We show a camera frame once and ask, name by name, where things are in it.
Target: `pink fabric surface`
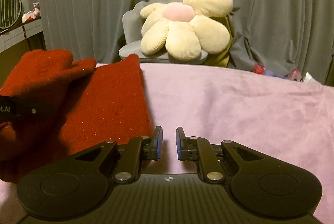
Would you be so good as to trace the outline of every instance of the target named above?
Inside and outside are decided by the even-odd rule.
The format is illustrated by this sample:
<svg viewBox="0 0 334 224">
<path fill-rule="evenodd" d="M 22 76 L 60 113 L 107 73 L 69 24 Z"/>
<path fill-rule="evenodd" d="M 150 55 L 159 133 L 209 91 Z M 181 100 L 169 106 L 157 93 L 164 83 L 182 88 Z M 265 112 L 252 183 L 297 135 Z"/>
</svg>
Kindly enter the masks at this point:
<svg viewBox="0 0 334 224">
<path fill-rule="evenodd" d="M 148 173 L 196 172 L 177 160 L 175 131 L 220 144 L 230 139 L 315 174 L 323 195 L 315 212 L 334 224 L 334 89 L 232 69 L 141 64 L 153 125 L 163 127 L 163 151 Z M 24 212 L 16 188 L 0 183 L 0 223 Z"/>
</svg>

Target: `pink bedsheet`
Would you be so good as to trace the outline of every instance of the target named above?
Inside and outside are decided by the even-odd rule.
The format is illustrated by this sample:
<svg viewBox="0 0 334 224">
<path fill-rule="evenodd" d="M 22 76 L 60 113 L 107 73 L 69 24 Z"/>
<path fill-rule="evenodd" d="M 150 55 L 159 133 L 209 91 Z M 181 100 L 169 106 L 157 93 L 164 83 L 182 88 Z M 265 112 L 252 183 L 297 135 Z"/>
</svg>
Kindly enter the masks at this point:
<svg viewBox="0 0 334 224">
<path fill-rule="evenodd" d="M 161 159 L 146 166 L 146 172 L 195 172 L 192 162 L 177 160 L 179 126 L 186 136 L 211 143 L 231 139 L 315 174 L 323 187 L 315 216 L 334 224 L 333 88 L 207 66 L 141 68 L 153 124 L 162 126 L 164 134 Z M 0 184 L 1 224 L 17 223 L 24 215 L 15 187 L 9 186 Z"/>
</svg>

